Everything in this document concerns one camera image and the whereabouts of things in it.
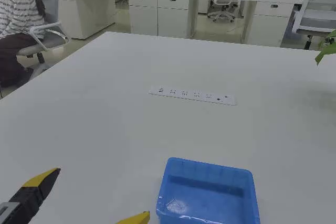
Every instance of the blue tray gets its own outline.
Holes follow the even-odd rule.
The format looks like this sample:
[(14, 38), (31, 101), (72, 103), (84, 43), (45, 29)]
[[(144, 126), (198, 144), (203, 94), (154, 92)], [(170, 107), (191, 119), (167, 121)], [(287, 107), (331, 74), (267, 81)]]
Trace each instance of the blue tray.
[(168, 159), (156, 203), (160, 224), (260, 224), (252, 173)]

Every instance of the office chair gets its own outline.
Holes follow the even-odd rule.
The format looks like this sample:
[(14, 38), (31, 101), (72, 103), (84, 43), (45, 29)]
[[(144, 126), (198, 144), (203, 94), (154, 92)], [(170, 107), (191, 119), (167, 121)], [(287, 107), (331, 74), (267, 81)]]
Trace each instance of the office chair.
[(305, 48), (308, 50), (313, 36), (325, 37), (336, 29), (336, 0), (304, 0), (296, 13), (293, 33), (308, 35)]
[(228, 8), (230, 8), (233, 5), (233, 2), (231, 0), (212, 0), (215, 5), (221, 6), (222, 9), (216, 12), (212, 12), (208, 14), (208, 18), (213, 18), (213, 22), (217, 22), (218, 19), (229, 19), (230, 22), (235, 21), (235, 15), (231, 12), (227, 11)]
[[(39, 65), (34, 68), (34, 72), (30, 79), (38, 76), (50, 66), (45, 63), (43, 58), (43, 51), (49, 51), (51, 49), (62, 47), (71, 41), (71, 38), (62, 28), (61, 21), (58, 20), (58, 0), (43, 0), (46, 8), (45, 23), (41, 26), (32, 27), (29, 34), (36, 40), (37, 44), (21, 49), (17, 55), (26, 56), (32, 58), (34, 54), (37, 55)], [(45, 29), (45, 36), (43, 40), (40, 40), (35, 31)]]

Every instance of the floor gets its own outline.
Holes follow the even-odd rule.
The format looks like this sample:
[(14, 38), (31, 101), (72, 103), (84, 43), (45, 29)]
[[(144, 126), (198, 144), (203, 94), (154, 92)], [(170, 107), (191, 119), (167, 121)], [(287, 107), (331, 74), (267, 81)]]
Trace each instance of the floor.
[[(97, 38), (101, 34), (106, 31), (116, 31), (121, 33), (130, 33), (130, 16), (127, 3), (119, 2), (116, 4), (117, 6), (117, 15), (116, 15), (116, 23), (105, 28), (99, 33), (91, 36), (86, 40), (72, 40), (71, 43), (64, 46), (63, 48), (57, 48), (50, 52), (44, 53), (44, 57), (47, 63), (50, 65), (54, 65), (64, 58), (68, 57), (73, 52), (77, 51), (82, 46), (86, 45), (93, 39)], [(221, 42), (231, 42), (231, 43), (240, 43), (240, 35), (243, 31), (243, 20), (236, 18), (234, 23), (230, 23), (229, 21), (218, 21), (212, 22), (211, 19), (207, 18), (207, 15), (199, 15), (197, 20), (196, 33), (193, 39), (200, 40), (210, 40), (210, 41), (221, 41)], [(281, 47), (286, 48), (297, 48), (302, 49), (305, 44), (306, 39), (304, 37), (301, 40), (293, 40), (287, 39), (285, 40)], [(318, 49), (318, 41), (313, 41), (311, 46), (312, 50)], [(34, 57), (33, 59), (25, 58), (18, 56), (18, 61), (25, 67), (29, 67), (31, 65), (35, 65), (38, 63), (37, 59)], [(16, 87), (9, 87), (2, 89), (3, 96), (6, 96), (13, 92)]]

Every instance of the electrical outlet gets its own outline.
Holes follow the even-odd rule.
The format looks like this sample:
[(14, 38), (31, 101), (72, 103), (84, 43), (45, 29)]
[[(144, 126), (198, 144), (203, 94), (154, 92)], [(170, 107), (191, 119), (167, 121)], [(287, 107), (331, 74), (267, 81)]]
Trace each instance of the electrical outlet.
[(214, 93), (202, 92), (200, 90), (185, 90), (168, 87), (152, 87), (150, 94), (163, 95), (166, 97), (176, 97), (189, 100), (213, 102), (227, 105), (236, 105), (235, 98), (231, 95), (217, 95)]

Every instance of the person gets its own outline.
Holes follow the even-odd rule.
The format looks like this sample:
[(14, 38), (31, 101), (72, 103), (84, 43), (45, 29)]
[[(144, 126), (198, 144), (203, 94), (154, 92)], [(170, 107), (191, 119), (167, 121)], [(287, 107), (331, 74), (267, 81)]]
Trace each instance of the person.
[[(0, 85), (2, 87), (27, 82), (33, 73), (25, 69), (16, 54), (25, 47), (36, 44), (28, 34), (33, 26), (43, 25), (46, 16), (42, 0), (0, 0)], [(44, 30), (36, 36), (43, 39)]]

